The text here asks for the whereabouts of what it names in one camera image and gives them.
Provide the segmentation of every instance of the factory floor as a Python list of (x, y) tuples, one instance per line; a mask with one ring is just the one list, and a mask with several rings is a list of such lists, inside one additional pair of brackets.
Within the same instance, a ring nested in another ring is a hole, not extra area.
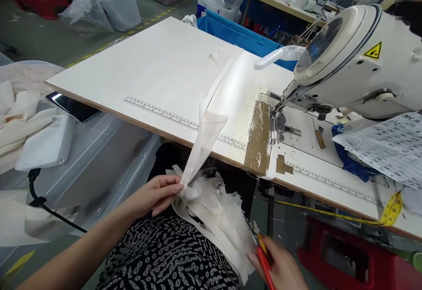
[[(142, 29), (169, 16), (182, 19), (185, 15), (196, 13), (196, 0), (178, 0), (176, 4), (169, 7), (153, 0), (136, 1), (143, 24), (147, 23)], [(14, 61), (43, 60), (65, 67), (124, 35), (119, 32), (78, 32), (66, 27), (60, 20), (46, 20), (36, 14), (22, 11), (13, 0), (0, 0), (0, 16), (0, 42), (14, 46), (19, 51), (19, 55), (13, 58)], [(289, 201), (301, 203), (301, 195), (296, 194)], [(267, 202), (254, 199), (252, 204), (251, 219), (257, 221), (261, 232), (266, 234), (268, 225), (271, 225), (273, 238), (286, 247), (296, 260), (297, 249), (303, 244), (305, 238), (305, 217), (306, 215), (296, 208), (274, 206), (274, 210), (269, 213)], [(14, 276), (8, 288), (16, 288), (39, 267), (77, 239), (76, 236), (66, 235), (39, 247)], [(9, 258), (4, 266), (10, 267), (13, 263)], [(95, 289), (102, 268), (100, 267), (91, 277), (84, 289)], [(301, 265), (300, 268), (311, 290), (325, 289), (309, 271)], [(250, 277), (246, 289), (264, 289), (264, 282), (256, 272)]]

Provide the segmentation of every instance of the blue bin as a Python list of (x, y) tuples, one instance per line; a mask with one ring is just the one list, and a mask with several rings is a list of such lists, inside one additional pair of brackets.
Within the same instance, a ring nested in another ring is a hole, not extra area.
[[(200, 30), (223, 39), (230, 44), (239, 46), (258, 57), (264, 57), (278, 48), (278, 43), (211, 11), (207, 11), (206, 16), (199, 18), (197, 24)], [(275, 62), (276, 65), (290, 71), (295, 69), (296, 63), (297, 60), (277, 60)]]

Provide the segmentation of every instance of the yellow warning triangle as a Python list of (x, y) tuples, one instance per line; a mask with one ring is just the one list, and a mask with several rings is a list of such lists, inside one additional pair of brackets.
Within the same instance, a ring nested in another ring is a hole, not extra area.
[(368, 52), (364, 54), (364, 56), (378, 60), (379, 55), (381, 54), (381, 45), (382, 45), (382, 42), (380, 41), (374, 47), (369, 49)]

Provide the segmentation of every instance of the hand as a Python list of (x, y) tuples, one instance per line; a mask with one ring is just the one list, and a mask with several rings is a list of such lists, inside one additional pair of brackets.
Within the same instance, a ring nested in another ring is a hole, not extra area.
[[(299, 266), (296, 264), (290, 253), (284, 248), (278, 246), (268, 236), (263, 236), (262, 241), (274, 259), (274, 264), (269, 272), (274, 287), (277, 290), (309, 290), (303, 279), (302, 273), (300, 272)], [(261, 277), (266, 280), (256, 254), (248, 253), (247, 257)]]
[(152, 210), (154, 217), (169, 207), (182, 189), (179, 176), (156, 176), (123, 202), (120, 210), (135, 219)]

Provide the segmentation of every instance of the red scissors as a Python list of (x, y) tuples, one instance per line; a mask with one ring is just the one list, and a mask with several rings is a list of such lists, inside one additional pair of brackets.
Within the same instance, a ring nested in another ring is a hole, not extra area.
[(262, 242), (261, 235), (255, 233), (255, 231), (252, 229), (251, 225), (249, 224), (248, 220), (246, 220), (247, 225), (249, 226), (249, 229), (252, 234), (252, 239), (254, 240), (256, 244), (256, 254), (259, 259), (259, 263), (261, 264), (262, 270), (264, 271), (265, 279), (267, 280), (267, 284), (269, 287), (269, 290), (276, 290), (273, 284), (273, 280), (271, 279), (271, 276), (269, 272), (271, 271), (271, 265), (270, 262), (273, 263), (274, 260), (271, 257), (271, 254), (265, 247), (264, 243)]

